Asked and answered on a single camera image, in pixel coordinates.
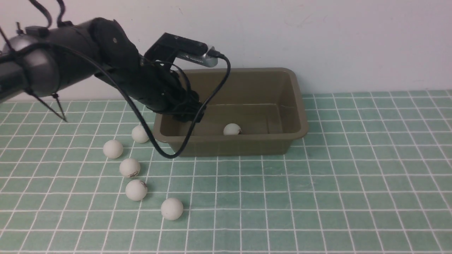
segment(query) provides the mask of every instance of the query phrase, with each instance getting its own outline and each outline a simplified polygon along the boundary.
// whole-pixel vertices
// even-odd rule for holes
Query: plastic tray
[[[213,91],[225,69],[188,70],[192,89],[201,101]],[[223,128],[236,123],[242,133],[224,136]],[[178,150],[190,122],[157,115],[154,135]],[[285,68],[232,69],[223,88],[209,103],[181,156],[235,156],[285,154],[295,139],[306,135],[308,123],[300,87]]]

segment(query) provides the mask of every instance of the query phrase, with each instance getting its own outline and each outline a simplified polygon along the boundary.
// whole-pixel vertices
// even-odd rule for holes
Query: ping pong ball
[[[104,154],[110,159],[116,159],[121,156],[123,150],[122,144],[114,139],[107,141],[104,145]]]
[[[162,206],[160,207],[160,211],[162,212],[162,216],[170,221],[174,221],[179,219],[184,211],[184,205],[177,198],[168,198],[163,201]]]
[[[126,186],[126,196],[133,201],[144,199],[147,194],[147,186],[141,180],[132,180]]]
[[[144,143],[149,140],[148,135],[146,134],[146,131],[144,130],[143,126],[138,125],[132,130],[132,138],[137,143]]]
[[[230,124],[226,125],[226,127],[223,129],[223,134],[225,136],[238,135],[241,132],[242,132],[242,130],[240,129],[240,126],[238,126],[235,123],[230,123]]]
[[[140,172],[140,163],[134,158],[127,158],[119,165],[119,172],[123,177],[134,177]]]

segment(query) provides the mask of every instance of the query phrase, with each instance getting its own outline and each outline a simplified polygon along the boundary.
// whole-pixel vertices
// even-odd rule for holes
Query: white wall
[[[40,1],[56,18],[56,1]],[[0,5],[9,36],[15,21],[45,24],[26,0]],[[66,0],[66,9],[75,24],[116,19],[141,53],[169,32],[214,45],[234,68],[287,67],[303,93],[452,88],[451,0]],[[120,96],[95,78],[61,95]]]

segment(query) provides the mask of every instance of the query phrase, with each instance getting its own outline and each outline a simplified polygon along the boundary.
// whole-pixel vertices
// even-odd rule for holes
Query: robotic arm
[[[30,0],[49,20],[48,27],[26,27],[24,32],[18,23],[18,35],[10,40],[0,29],[6,41],[0,54],[0,103],[22,92],[42,103],[40,97],[50,95],[58,101],[59,90],[94,75],[119,90],[159,153],[167,158],[177,157],[194,125],[201,120],[206,104],[225,83],[231,69],[229,60],[205,43],[168,33],[142,56],[115,20],[95,18],[79,25],[62,22],[65,8],[62,0],[57,1],[61,7],[58,28],[48,29],[52,19],[47,10],[36,0]],[[176,58],[207,67],[214,67],[217,59],[222,58],[228,64],[228,71],[202,103],[199,95],[191,90],[187,76],[173,64]],[[179,74],[171,70],[172,66]],[[181,122],[191,121],[185,145],[174,155],[165,154],[129,96],[156,113],[173,115]]]

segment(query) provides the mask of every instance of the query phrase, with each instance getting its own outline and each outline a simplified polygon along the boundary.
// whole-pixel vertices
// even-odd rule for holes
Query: black cable
[[[46,9],[46,7],[42,6],[38,1],[36,0],[29,0],[30,3],[36,7],[47,19],[47,28],[49,28],[52,25],[52,16],[50,15],[49,11]]]
[[[63,18],[64,13],[66,12],[66,7],[64,6],[63,0],[56,0],[58,4],[60,5],[60,14],[58,15],[58,18],[56,19],[56,23],[58,27],[64,26],[64,22],[61,20]]]
[[[19,51],[16,51],[16,53],[18,54],[18,56],[20,55],[24,55],[28,52],[31,52],[35,49],[38,48],[50,48],[50,49],[57,49],[69,54],[72,54],[74,56],[78,56],[82,59],[84,59],[85,61],[87,61],[89,64],[93,65],[94,67],[96,67],[103,75],[105,75],[111,82],[112,84],[116,87],[116,89],[118,89],[118,91],[121,93],[121,95],[123,96],[123,98],[126,100],[126,102],[129,104],[129,106],[132,108],[132,111],[135,113],[136,117],[138,118],[138,121],[140,122],[140,124],[143,126],[146,134],[148,135],[152,145],[155,147],[155,149],[157,150],[157,152],[159,154],[161,154],[163,157],[167,158],[167,159],[174,159],[176,157],[178,157],[183,150],[185,149],[185,147],[188,144],[188,140],[190,139],[192,132],[194,130],[194,127],[197,123],[197,119],[199,118],[199,116],[201,115],[201,113],[205,110],[207,104],[210,102],[210,100],[212,100],[212,98],[218,93],[218,91],[222,88],[222,86],[224,85],[224,83],[226,83],[227,78],[229,77],[229,74],[231,73],[231,63],[229,62],[229,59],[224,56],[223,54],[220,54],[219,52],[214,52],[213,54],[210,54],[212,57],[217,57],[220,59],[223,59],[224,61],[226,61],[227,64],[227,70],[226,70],[226,74],[223,77],[223,79],[221,80],[221,82],[218,84],[218,86],[214,89],[214,91],[211,93],[211,95],[204,101],[204,103],[201,105],[201,107],[199,108],[198,112],[196,113],[192,124],[190,125],[187,135],[185,136],[184,141],[182,142],[181,147],[179,148],[179,150],[177,152],[175,152],[172,155],[169,155],[167,153],[165,153],[162,148],[159,146],[159,144],[157,143],[157,140],[155,140],[154,135],[152,134],[152,131],[150,130],[149,126],[147,125],[146,121],[144,120],[143,116],[140,113],[140,110],[138,110],[137,106],[133,103],[133,101],[130,99],[130,97],[127,95],[127,93],[121,89],[121,87],[119,87],[119,85],[115,82],[115,80],[112,78],[112,76],[99,64],[97,63],[95,60],[91,59],[89,56],[86,56],[74,49],[71,49],[69,47],[65,47],[62,45],[58,45],[58,44],[52,44],[52,43],[47,43],[47,42],[43,42],[43,43],[35,43],[32,44],[30,46],[27,46]],[[6,61],[7,59],[9,59],[9,57],[0,57],[0,63]]]

